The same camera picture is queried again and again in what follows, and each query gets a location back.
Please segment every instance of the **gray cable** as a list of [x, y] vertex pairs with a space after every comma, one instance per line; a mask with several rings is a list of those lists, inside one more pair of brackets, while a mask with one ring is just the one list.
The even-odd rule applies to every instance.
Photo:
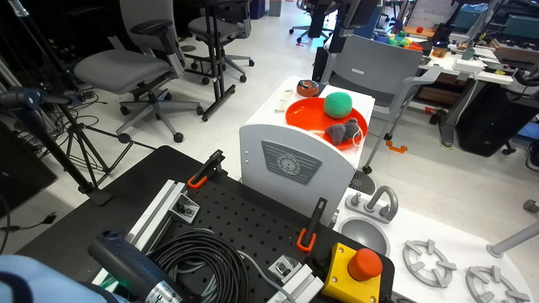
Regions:
[[294, 298], [292, 298], [292, 296], [286, 292], [284, 289], [282, 289], [281, 286], [277, 285], [275, 282], [273, 282], [272, 280], [270, 280], [265, 274], [264, 272], [262, 271], [262, 269], [260, 268], [260, 266], [258, 266], [258, 264], [256, 263], [256, 261], [254, 261], [253, 258], [251, 258], [251, 256], [249, 256], [248, 254], [246, 254], [245, 252], [243, 251], [239, 251], [238, 250], [238, 253], [240, 255], [242, 255], [243, 257], [245, 257], [247, 260], [249, 260], [253, 265], [254, 267], [257, 268], [258, 272], [260, 273], [260, 275], [262, 276], [262, 278], [264, 278], [264, 280], [266, 280], [266, 282], [268, 282], [268, 284], [270, 284], [271, 286], [275, 287], [275, 289], [277, 289], [278, 291], [282, 292], [286, 298], [291, 302], [291, 303], [296, 303], [296, 300], [294, 300]]

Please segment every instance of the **faucet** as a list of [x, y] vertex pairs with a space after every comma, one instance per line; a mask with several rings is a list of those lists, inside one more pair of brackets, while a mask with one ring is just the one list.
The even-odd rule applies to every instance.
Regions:
[[387, 193], [387, 195], [389, 196], [389, 201], [391, 202], [391, 204], [380, 208], [379, 215], [385, 218], [385, 220], [387, 220], [389, 223], [391, 220], [393, 220], [393, 218], [395, 218], [395, 215], [399, 210], [399, 200], [397, 198], [397, 194], [395, 194], [395, 191], [391, 187], [387, 185], [380, 186], [372, 196], [372, 199], [369, 201], [369, 203], [365, 204], [363, 207], [368, 212], [374, 212], [376, 210], [375, 205], [384, 192]]

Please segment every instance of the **floor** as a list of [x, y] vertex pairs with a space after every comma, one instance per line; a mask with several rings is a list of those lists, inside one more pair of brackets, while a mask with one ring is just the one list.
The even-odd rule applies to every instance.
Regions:
[[[253, 20], [249, 39], [237, 40], [227, 46], [227, 53], [252, 56], [256, 61], [254, 67], [248, 67], [247, 62], [242, 63], [247, 71], [247, 82], [240, 83], [239, 74], [228, 68], [225, 81], [237, 85], [236, 93], [206, 123], [194, 112], [169, 112], [177, 131], [185, 135], [183, 143], [174, 143], [165, 125], [152, 115], [127, 132], [134, 140], [155, 147], [171, 145], [199, 161], [221, 149], [226, 156], [223, 168], [231, 177], [239, 178], [239, 127], [280, 85], [282, 79], [289, 75], [311, 76], [314, 54], [322, 45], [323, 38], [304, 38], [307, 44], [296, 46], [299, 33], [288, 33], [292, 25], [308, 23], [309, 17], [301, 14], [295, 2], [283, 2], [280, 18], [265, 16]], [[194, 39], [183, 44], [195, 45], [195, 54], [203, 55], [206, 51], [205, 45]], [[175, 99], [199, 100], [205, 108], [212, 102], [212, 89], [202, 86], [196, 75], [186, 74], [183, 79], [170, 81], [163, 87], [168, 88]], [[97, 94], [100, 101], [108, 104], [94, 104], [82, 114], [96, 115], [99, 117], [96, 126], [113, 132], [126, 119], [117, 102], [130, 100], [130, 96], [103, 91], [97, 91]], [[92, 122], [90, 118], [81, 119]], [[440, 145], [438, 127], [430, 125], [428, 120], [429, 116], [424, 113], [408, 111], [393, 136], [394, 144], [406, 145], [408, 151], [398, 154], [381, 148], [372, 164], [374, 172], [371, 176], [378, 185], [387, 184], [394, 188], [401, 207], [492, 242], [537, 221], [537, 214], [529, 214], [522, 209], [524, 201], [539, 199], [539, 174], [524, 166], [524, 144], [517, 144], [518, 151], [511, 156], [499, 152], [489, 158], [466, 153], [458, 147], [447, 149]], [[367, 160], [382, 126], [379, 120], [370, 121], [370, 135], [366, 138], [362, 164]], [[124, 147], [115, 139], [91, 132], [87, 135], [109, 163]], [[149, 152], [142, 147], [133, 147], [104, 185]], [[61, 218], [86, 200], [54, 158], [45, 157], [44, 162], [58, 175], [58, 180], [15, 209], [12, 224], [31, 225], [52, 211]], [[5, 218], [0, 224], [5, 225]], [[42, 225], [11, 234], [6, 252], [16, 252], [46, 228]], [[512, 249], [508, 255], [528, 281], [534, 297], [539, 298], [537, 251], [539, 237]]]

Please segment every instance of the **black table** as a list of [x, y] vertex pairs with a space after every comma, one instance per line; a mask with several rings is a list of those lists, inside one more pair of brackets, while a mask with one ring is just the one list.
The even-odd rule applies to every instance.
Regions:
[[[87, 253], [89, 243], [107, 228], [120, 227], [126, 231], [130, 230], [168, 179], [186, 183], [201, 165], [176, 149], [162, 146], [105, 187], [105, 190], [114, 196], [109, 203], [97, 206], [86, 201], [20, 249], [17, 254], [39, 260], [75, 280], [90, 280], [101, 266]], [[283, 221], [291, 222], [292, 231], [299, 226], [308, 225], [307, 217], [229, 178], [225, 171], [214, 174], [210, 180], [228, 195], [234, 195]], [[211, 204], [201, 204], [201, 207], [214, 211]], [[313, 248], [313, 257], [315, 252], [318, 252], [318, 260], [328, 257], [329, 250], [336, 241], [354, 249], [362, 247], [359, 243], [321, 225], [316, 232], [318, 237]], [[395, 268], [389, 259], [382, 258], [382, 261], [382, 287], [391, 290]]]

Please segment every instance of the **office chair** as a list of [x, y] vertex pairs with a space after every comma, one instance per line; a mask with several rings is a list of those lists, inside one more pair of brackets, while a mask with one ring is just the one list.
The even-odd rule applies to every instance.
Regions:
[[[223, 54], [223, 61], [226, 64], [232, 66], [235, 70], [241, 73], [239, 80], [241, 82], [247, 81], [247, 75], [243, 68], [239, 67], [233, 60], [248, 60], [249, 66], [254, 66], [254, 60], [249, 56], [236, 56], [225, 53], [224, 46], [236, 39], [247, 39], [251, 35], [251, 17], [249, 12], [250, 0], [238, 1], [230, 4], [229, 6], [216, 11], [217, 14], [217, 30], [221, 37], [221, 53]], [[191, 21], [188, 25], [189, 31], [196, 37], [197, 40], [203, 41], [208, 44], [208, 37], [206, 36], [206, 18], [199, 17]], [[196, 60], [191, 64], [191, 68], [196, 70], [198, 64]], [[209, 84], [210, 80], [207, 77], [202, 79], [202, 84]]]
[[[443, 71], [442, 67], [434, 65], [421, 77], [416, 77], [422, 55], [423, 52], [356, 35], [346, 39], [341, 53], [329, 53], [321, 82], [372, 96], [375, 98], [372, 116], [386, 121], [363, 167], [365, 174], [372, 172], [370, 163], [381, 142], [392, 139], [418, 86], [433, 83]], [[393, 127], [386, 133], [391, 123], [394, 123]]]
[[[309, 13], [311, 16], [312, 16], [312, 13], [314, 12], [314, 6], [312, 4], [312, 2], [310, 0], [298, 0], [296, 2], [296, 6], [298, 7], [298, 9], [300, 10], [304, 10], [306, 11], [307, 13]], [[332, 2], [331, 5], [326, 9], [326, 11], [324, 12], [324, 18], [326, 16], [328, 16], [330, 13], [336, 11], [338, 8], [336, 2]], [[306, 25], [306, 26], [292, 26], [292, 28], [288, 31], [290, 34], [293, 34], [294, 33], [294, 30], [305, 30], [305, 32], [303, 32], [300, 37], [297, 39], [298, 43], [301, 42], [301, 38], [303, 38], [304, 36], [308, 35], [309, 34], [309, 31], [310, 31], [310, 25]], [[326, 43], [326, 41], [329, 39], [329, 37], [333, 34], [333, 30], [331, 29], [326, 29], [325, 27], [322, 28], [322, 31], [320, 33], [324, 38], [324, 43]]]
[[[183, 75], [185, 58], [176, 45], [176, 31], [172, 12], [172, 0], [120, 0], [124, 25], [129, 37], [142, 53], [127, 50], [108, 50], [94, 54], [81, 61], [74, 69], [75, 75], [87, 84], [121, 95], [131, 93], [134, 101], [120, 102], [123, 115], [129, 114], [127, 106], [145, 104], [138, 112], [116, 130], [119, 136], [128, 127], [155, 112], [172, 132], [175, 142], [182, 142], [182, 133], [177, 133], [165, 115], [162, 104], [183, 104], [202, 115], [204, 109], [199, 102], [172, 100], [168, 89], [155, 95], [153, 89], [167, 79], [178, 79]], [[168, 62], [156, 58], [153, 50], [167, 55]], [[148, 100], [140, 97], [148, 93]]]

